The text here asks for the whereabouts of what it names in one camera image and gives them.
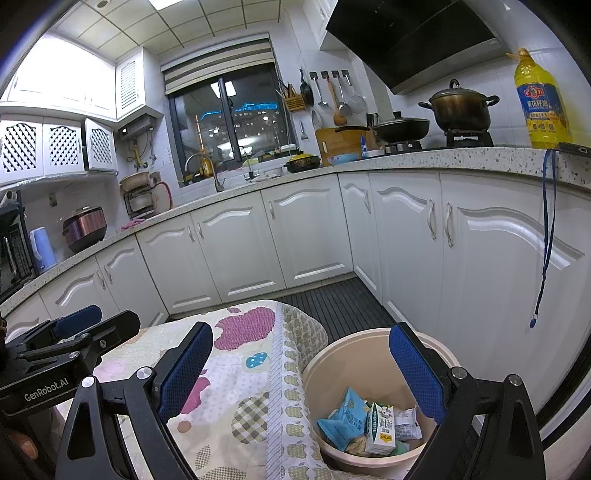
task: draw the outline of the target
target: ceiling light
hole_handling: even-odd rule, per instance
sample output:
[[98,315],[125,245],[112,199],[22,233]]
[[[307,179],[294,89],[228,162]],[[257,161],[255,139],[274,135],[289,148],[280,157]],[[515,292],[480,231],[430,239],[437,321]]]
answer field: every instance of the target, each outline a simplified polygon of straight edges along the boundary
[[[216,94],[217,98],[221,98],[220,87],[217,83],[212,83],[212,90],[213,93]],[[229,97],[233,97],[234,95],[236,95],[236,90],[234,89],[234,85],[232,84],[232,82],[226,82],[226,93]]]
[[156,10],[162,10],[163,8],[170,7],[170,5],[177,4],[180,1],[182,0],[150,0],[150,3]]

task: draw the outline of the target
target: yellow cooking oil bottle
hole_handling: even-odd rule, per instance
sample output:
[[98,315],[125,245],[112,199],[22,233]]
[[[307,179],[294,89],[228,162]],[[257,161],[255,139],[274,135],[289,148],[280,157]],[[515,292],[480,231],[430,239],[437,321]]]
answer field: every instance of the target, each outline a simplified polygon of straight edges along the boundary
[[569,119],[556,80],[531,58],[526,49],[519,48],[517,52],[519,65],[515,70],[515,86],[531,146],[556,148],[558,142],[572,143]]

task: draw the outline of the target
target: stove burner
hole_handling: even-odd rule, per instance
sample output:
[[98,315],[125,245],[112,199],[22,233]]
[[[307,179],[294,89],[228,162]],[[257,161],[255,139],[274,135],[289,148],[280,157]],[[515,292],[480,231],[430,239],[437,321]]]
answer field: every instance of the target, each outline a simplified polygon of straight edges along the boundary
[[386,144],[384,151],[387,155],[393,155],[396,153],[408,153],[408,152],[419,152],[423,149],[419,140],[410,142],[399,142]]
[[494,147],[491,134],[486,130],[448,130],[446,138],[448,148]]

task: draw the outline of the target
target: snack package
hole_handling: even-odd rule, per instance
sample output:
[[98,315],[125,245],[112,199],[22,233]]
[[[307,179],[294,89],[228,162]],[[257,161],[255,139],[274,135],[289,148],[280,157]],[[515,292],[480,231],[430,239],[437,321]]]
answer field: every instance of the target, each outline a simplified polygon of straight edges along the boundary
[[396,439],[401,442],[418,440],[423,437],[421,427],[417,422],[417,408],[399,410],[394,408],[394,432]]
[[344,452],[351,440],[363,435],[367,411],[365,402],[349,387],[339,409],[328,419],[318,419],[318,426],[327,438]]

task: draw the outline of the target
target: pot lid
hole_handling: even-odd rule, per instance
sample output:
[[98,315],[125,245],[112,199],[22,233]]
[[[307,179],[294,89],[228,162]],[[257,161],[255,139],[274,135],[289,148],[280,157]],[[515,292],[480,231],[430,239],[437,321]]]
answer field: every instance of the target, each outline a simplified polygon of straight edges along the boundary
[[445,90],[440,90],[439,92],[435,93],[429,99],[429,102],[432,102],[433,100],[436,100],[441,97],[445,97],[447,95],[477,95],[481,97],[483,100],[486,100],[486,95],[483,95],[482,93],[477,92],[475,90],[462,88],[460,87],[460,82],[458,82],[456,79],[452,79],[452,81],[449,82],[449,88]]
[[374,125],[373,128],[384,127],[386,125],[395,125],[395,124],[408,124],[413,122],[429,122],[426,118],[412,118],[407,116],[402,116],[402,112],[392,112],[394,114],[393,120],[388,120],[387,122],[383,122],[381,124]]

